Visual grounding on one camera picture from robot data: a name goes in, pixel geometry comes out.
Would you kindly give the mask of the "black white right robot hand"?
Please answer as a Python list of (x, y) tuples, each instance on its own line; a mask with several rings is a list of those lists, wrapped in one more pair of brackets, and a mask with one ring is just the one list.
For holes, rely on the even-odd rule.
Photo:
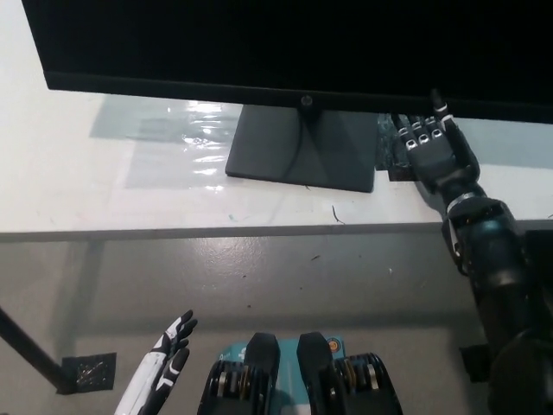
[(480, 165), (461, 128), (438, 90), (430, 93), (433, 114), (427, 118), (397, 114), (391, 121), (406, 149), (416, 179), (445, 206), (470, 197), (483, 197), (478, 184)]

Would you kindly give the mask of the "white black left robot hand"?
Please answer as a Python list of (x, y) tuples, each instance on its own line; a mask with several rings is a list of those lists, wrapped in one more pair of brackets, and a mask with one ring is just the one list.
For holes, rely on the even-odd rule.
[(115, 414), (159, 413), (187, 363), (190, 354), (188, 337), (197, 323), (193, 311), (188, 310), (165, 329), (141, 360)]

